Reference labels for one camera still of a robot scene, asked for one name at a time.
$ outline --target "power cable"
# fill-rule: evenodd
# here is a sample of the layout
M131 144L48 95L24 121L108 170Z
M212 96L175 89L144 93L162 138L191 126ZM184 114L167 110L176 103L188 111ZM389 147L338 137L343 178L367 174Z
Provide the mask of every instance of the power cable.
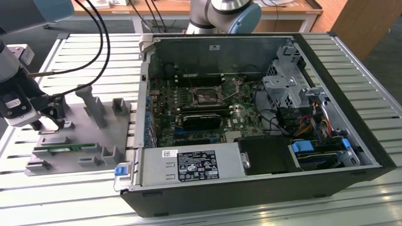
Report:
M83 9L85 9L85 6L80 3L79 0L75 0L75 2L80 5L80 7L81 7ZM97 9L95 8L93 4L91 3L91 0L85 0L85 2L88 3L88 5L91 6L91 9L92 9L93 12L96 13L97 19L99 19L99 21L100 21L101 27L103 27L104 32L106 32L106 42L107 42L106 63L104 63L103 68L101 68L101 70L100 70L100 72L99 72L99 75L95 77L95 79L93 79L89 83L87 83L85 85L81 85L81 86L79 86L79 87L76 87L76 88L73 88L73 89L71 89L71 90L68 90L68 91L65 91L65 92L63 92L63 93L60 93L60 94L53 95L53 96L51 97L53 100L55 100L56 98L64 97L67 94L69 94L69 93L72 93L72 92L79 91L80 89L87 88L88 86L91 86L91 85L100 79L100 77L101 77L101 75L103 75L103 73L104 73L104 71L106 71L106 68L107 68L107 65L108 65L110 58L111 58L111 40L110 40L110 36L108 36L108 31L107 31L106 23L104 23L104 21L103 21L103 18L101 18L100 14L99 14Z
M158 13L158 15L159 15L159 18L160 18L160 20L162 20L162 24L163 24L163 28L164 28L164 33L167 33L167 32L168 32L168 29L166 28L164 21L163 21L162 15L160 15L160 13L159 13L159 9L158 9L158 7L156 7L155 1L151 0L151 2L152 2L152 5L154 5L154 7L155 7L155 10L156 10L156 13Z
M146 28L151 31L151 33L154 33L154 32L152 32L152 29L151 29L151 28L148 27L148 25L147 25L147 21L144 20L144 18L143 18L142 15L139 14L138 8L136 8L135 5L132 4L132 1L128 0L128 2L130 2L131 6L132 6L132 8L134 8L134 11L135 11L136 14L138 14L138 17L139 17L140 20L144 22Z
M148 0L146 0L146 4L147 4L148 10L150 10L150 12L151 12L151 14L152 14L152 18L154 18L155 24L158 24L158 22L156 22L156 18L155 18L155 15L154 15L154 12L152 12L152 9L151 9L151 6L150 6L150 3L148 3Z
M266 4L264 0L262 0L262 3L268 6L268 7L275 7L276 9L276 20L275 20L275 25L274 25L274 32L276 30L276 24L278 24L278 20L279 20L279 11L278 11L278 8L286 8L286 6L278 6L276 3L272 2L272 0L268 0L275 6L271 6L268 4Z
M81 2L79 1L75 1L79 6L84 9L84 11L87 12L87 14L89 15L91 19L93 20L95 24L96 24L96 27L97 27L97 32L99 32L99 36L100 36L100 46L99 46L99 51L96 53L96 56L93 57L93 59L83 66L75 68L75 69L69 69L69 70L65 70L65 71L60 71L60 72L52 72L52 74L65 74L65 73L69 73L69 72L76 72L84 68L87 68L99 58L100 54L101 54L101 50L103 50L103 32L101 32L101 28L100 28L100 25L99 25L99 22L96 21L92 13L89 12L89 10L87 9L87 7L81 4Z

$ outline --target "metal slatted table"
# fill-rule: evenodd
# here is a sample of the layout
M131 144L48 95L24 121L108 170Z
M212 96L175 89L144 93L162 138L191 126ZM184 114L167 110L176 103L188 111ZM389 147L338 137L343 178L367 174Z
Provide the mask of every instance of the metal slatted table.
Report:
M389 225L402 220L402 109L373 75L358 63L337 37L303 34L330 74L386 148L398 168L381 178L353 185L331 197L192 213L140 218L114 191L112 170L28 177L24 175L37 135L28 127L8 128L0 141L0 224L7 225ZM93 86L103 101L136 100L139 81L139 34L112 34L112 57L106 74ZM57 40L41 71L83 65L96 54L96 34L72 34ZM106 55L88 69L43 78L48 93L88 82ZM81 100L67 96L68 103ZM136 103L131 121L135 122ZM127 150L134 144L130 125Z

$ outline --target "table leg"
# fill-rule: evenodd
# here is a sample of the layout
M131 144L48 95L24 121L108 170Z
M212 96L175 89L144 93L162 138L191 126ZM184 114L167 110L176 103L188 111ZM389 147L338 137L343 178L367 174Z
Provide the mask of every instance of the table leg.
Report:
M144 33L143 23L142 23L139 16L131 16L131 21L132 21L132 25L134 25L134 32L140 33L140 34Z
M317 14L306 15L299 32L310 32L311 31L317 16L318 16Z

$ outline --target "warning label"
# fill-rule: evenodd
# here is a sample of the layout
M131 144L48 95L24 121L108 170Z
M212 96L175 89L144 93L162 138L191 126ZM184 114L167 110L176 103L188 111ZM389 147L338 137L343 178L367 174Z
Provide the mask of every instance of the warning label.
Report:
M219 178L215 151L178 153L179 181Z

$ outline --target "yellow wire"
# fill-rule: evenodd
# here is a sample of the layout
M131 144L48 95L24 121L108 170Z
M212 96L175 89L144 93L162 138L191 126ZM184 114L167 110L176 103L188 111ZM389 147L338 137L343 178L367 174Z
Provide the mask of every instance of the yellow wire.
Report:
M310 129L311 129L311 124L296 134L296 136L306 133Z
M327 121L326 119L322 119L322 121L326 123L326 125L327 125L327 132L330 133L331 127L330 127L330 125L329 125L329 121Z

